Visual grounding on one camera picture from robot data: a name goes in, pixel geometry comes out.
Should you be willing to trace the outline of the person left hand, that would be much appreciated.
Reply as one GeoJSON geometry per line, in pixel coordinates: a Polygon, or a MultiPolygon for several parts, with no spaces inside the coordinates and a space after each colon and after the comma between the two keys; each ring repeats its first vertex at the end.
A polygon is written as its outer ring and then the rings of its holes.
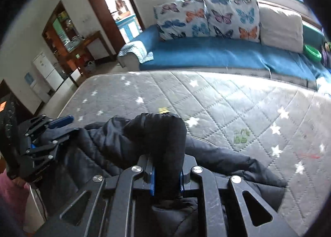
{"type": "Polygon", "coordinates": [[[18,186],[19,188],[28,188],[29,185],[26,183],[25,180],[23,180],[22,178],[18,177],[12,180],[12,182],[18,186]]]}

